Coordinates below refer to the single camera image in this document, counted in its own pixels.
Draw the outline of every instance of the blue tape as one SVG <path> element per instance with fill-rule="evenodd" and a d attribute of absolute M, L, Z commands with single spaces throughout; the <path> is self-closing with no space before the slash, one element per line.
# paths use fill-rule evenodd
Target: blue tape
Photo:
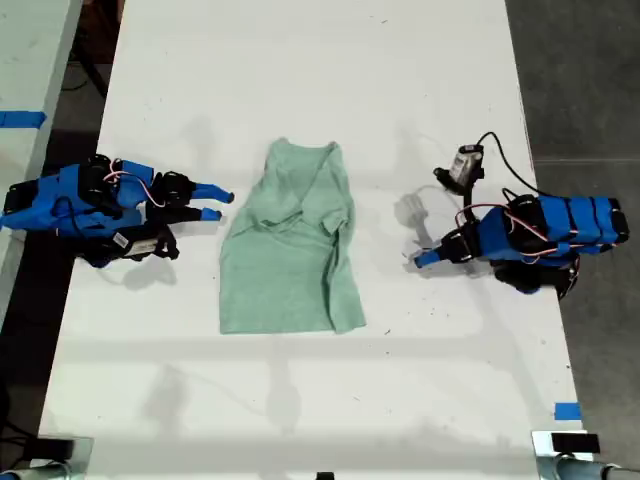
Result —
<path fill-rule="evenodd" d="M 553 416 L 556 420 L 582 420 L 580 404 L 577 402 L 556 403 L 556 409 Z"/>
<path fill-rule="evenodd" d="M 47 116 L 44 112 L 0 111 L 0 128 L 40 128 Z"/>

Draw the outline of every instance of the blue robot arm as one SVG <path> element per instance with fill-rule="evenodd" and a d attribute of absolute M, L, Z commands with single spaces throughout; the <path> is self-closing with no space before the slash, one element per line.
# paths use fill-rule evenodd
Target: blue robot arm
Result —
<path fill-rule="evenodd" d="M 191 199 L 231 203 L 234 196 L 176 172 L 156 174 L 145 165 L 95 155 L 56 175 L 13 185 L 0 228 L 55 231 L 94 266 L 152 253 L 173 259 L 179 252 L 168 225 L 222 217 L 218 210 L 189 207 Z"/>
<path fill-rule="evenodd" d="M 471 191 L 484 177 L 481 142 L 487 136 L 495 138 L 511 172 L 539 196 L 503 189 L 507 202 L 478 220 Z M 484 258 L 494 267 L 496 278 L 518 290 L 533 293 L 542 285 L 553 285 L 562 298 L 576 283 L 581 254 L 599 254 L 629 238 L 616 199 L 558 197 L 535 189 L 513 171 L 493 132 L 474 145 L 460 147 L 450 170 L 437 168 L 434 173 L 447 190 L 464 197 L 459 213 L 464 213 L 466 222 L 445 235 L 437 248 L 418 255 L 414 262 L 419 268 L 442 260 L 465 263 Z"/>

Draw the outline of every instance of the concrete floor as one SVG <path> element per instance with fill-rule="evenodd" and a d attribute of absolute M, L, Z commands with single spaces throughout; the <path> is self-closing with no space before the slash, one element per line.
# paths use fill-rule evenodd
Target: concrete floor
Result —
<path fill-rule="evenodd" d="M 640 232 L 640 209 L 633 208 L 640 205 L 640 1 L 507 6 L 540 187 L 617 197 L 626 208 L 631 240 L 585 258 L 578 287 L 561 306 L 585 426 L 600 434 L 603 460 L 640 467 L 640 269 L 633 250 Z M 110 67 L 101 71 L 108 76 Z M 71 67 L 65 85 L 83 79 Z M 95 142 L 103 107 L 92 85 L 64 92 L 56 138 L 71 148 L 74 135 Z"/>

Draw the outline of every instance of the light green shirt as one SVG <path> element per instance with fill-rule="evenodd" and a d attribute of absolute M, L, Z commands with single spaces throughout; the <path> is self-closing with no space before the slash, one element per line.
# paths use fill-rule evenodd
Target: light green shirt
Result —
<path fill-rule="evenodd" d="M 354 230 L 342 151 L 273 143 L 266 171 L 220 256 L 220 331 L 283 333 L 365 325 L 347 248 Z"/>

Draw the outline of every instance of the table surface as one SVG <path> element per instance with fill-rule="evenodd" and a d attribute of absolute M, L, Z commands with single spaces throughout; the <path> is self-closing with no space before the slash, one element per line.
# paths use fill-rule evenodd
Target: table surface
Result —
<path fill-rule="evenodd" d="M 553 418 L 555 293 L 402 254 L 454 227 L 432 170 L 489 129 L 533 181 L 502 0 L 127 2 L 99 151 L 234 191 L 233 219 L 273 140 L 337 141 L 368 325 L 221 336 L 229 223 L 178 226 L 174 262 L 76 262 L 41 433 L 93 437 L 90 478 L 537 478 L 531 430 L 581 426 Z M 485 169 L 477 201 L 523 191 Z"/>
<path fill-rule="evenodd" d="M 40 175 L 82 0 L 0 2 L 0 110 L 47 114 L 39 130 L 0 128 L 0 199 Z M 24 234 L 0 231 L 0 327 L 22 258 Z"/>

